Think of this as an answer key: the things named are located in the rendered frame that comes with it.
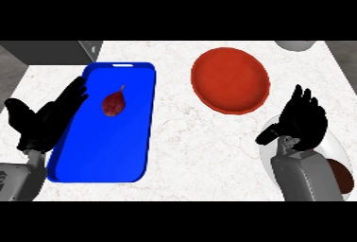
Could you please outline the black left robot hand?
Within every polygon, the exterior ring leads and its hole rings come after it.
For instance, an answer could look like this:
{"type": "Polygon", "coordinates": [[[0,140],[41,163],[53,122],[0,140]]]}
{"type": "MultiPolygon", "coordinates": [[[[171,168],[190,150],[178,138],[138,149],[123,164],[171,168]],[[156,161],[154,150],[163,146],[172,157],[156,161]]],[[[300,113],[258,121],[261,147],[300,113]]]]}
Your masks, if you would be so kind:
{"type": "Polygon", "coordinates": [[[48,101],[36,112],[16,98],[4,101],[8,111],[8,124],[19,132],[17,150],[36,150],[47,152],[57,144],[63,131],[73,114],[76,113],[84,101],[85,80],[76,77],[54,101],[48,101]]]}

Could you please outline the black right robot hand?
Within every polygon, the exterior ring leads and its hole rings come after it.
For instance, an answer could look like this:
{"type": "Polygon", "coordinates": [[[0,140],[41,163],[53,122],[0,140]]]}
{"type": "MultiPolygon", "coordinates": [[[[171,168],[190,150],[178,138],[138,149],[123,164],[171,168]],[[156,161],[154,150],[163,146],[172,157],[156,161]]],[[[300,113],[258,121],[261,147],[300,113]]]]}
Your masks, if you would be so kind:
{"type": "Polygon", "coordinates": [[[311,90],[295,85],[293,94],[278,115],[278,121],[259,133],[255,139],[258,145],[267,145],[280,136],[289,136],[297,142],[292,145],[296,151],[305,151],[318,146],[327,130],[324,108],[311,96],[311,90]]]}

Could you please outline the white plate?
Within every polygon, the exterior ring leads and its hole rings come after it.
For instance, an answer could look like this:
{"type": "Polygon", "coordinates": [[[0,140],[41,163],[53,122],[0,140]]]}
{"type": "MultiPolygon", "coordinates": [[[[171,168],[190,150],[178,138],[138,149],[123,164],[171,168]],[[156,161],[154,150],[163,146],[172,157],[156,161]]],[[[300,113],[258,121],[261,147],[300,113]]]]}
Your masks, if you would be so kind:
{"type": "MultiPolygon", "coordinates": [[[[274,185],[280,189],[278,184],[274,179],[271,164],[269,164],[269,159],[275,156],[277,139],[278,138],[275,138],[265,146],[264,145],[259,146],[259,155],[261,155],[261,161],[262,161],[267,175],[268,175],[274,185]]],[[[352,173],[351,162],[348,160],[343,146],[330,131],[327,131],[324,133],[323,140],[312,151],[317,152],[324,157],[326,161],[327,161],[327,159],[336,160],[346,167],[349,173],[352,173]]],[[[349,194],[351,194],[351,192],[348,194],[342,193],[343,200],[348,199],[349,194]]]]}

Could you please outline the red bowl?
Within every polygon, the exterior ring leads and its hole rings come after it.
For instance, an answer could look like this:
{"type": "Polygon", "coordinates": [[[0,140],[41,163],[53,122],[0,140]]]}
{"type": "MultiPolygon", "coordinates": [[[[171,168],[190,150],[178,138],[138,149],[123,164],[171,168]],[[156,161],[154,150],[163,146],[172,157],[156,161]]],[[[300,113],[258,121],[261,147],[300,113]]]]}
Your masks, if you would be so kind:
{"type": "Polygon", "coordinates": [[[240,49],[208,50],[191,65],[191,88],[202,103],[216,112],[253,112],[268,98],[268,72],[240,49]]]}

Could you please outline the blue rectangular tray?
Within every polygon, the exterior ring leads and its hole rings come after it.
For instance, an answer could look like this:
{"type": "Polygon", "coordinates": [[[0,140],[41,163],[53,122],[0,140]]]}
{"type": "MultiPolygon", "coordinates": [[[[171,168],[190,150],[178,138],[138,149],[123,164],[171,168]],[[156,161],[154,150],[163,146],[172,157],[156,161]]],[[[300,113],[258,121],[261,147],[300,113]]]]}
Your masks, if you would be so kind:
{"type": "Polygon", "coordinates": [[[82,72],[88,98],[67,124],[47,163],[51,182],[135,182],[144,174],[156,84],[148,62],[95,62],[82,72]],[[125,108],[101,110],[123,86],[125,108]]]}

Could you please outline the dark red vegetable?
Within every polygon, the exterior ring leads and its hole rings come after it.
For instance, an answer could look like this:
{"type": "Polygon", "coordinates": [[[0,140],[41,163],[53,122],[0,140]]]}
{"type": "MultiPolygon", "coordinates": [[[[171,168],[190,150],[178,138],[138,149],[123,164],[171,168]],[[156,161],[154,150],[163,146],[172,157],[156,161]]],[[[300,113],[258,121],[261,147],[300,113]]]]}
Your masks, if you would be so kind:
{"type": "Polygon", "coordinates": [[[116,116],[125,108],[125,99],[123,99],[123,86],[119,87],[119,90],[109,94],[101,102],[101,110],[106,116],[116,116]]]}

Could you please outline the dark grey appliance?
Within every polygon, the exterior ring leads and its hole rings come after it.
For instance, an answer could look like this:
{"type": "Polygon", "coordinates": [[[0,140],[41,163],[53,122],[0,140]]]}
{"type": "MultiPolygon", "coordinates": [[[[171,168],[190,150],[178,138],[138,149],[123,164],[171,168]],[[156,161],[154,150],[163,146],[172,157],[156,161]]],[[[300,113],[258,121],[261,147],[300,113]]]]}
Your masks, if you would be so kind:
{"type": "Polygon", "coordinates": [[[0,41],[0,112],[19,97],[38,106],[54,97],[84,66],[97,60],[101,41],[0,41]]]}

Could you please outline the grey round object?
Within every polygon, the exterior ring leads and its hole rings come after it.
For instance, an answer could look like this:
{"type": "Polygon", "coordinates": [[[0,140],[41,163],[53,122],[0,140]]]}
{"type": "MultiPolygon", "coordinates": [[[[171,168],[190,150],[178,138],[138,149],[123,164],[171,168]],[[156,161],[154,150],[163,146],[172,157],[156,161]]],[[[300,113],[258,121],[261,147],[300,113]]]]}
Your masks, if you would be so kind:
{"type": "Polygon", "coordinates": [[[305,51],[314,45],[314,41],[275,41],[275,44],[286,50],[293,52],[305,51]]]}

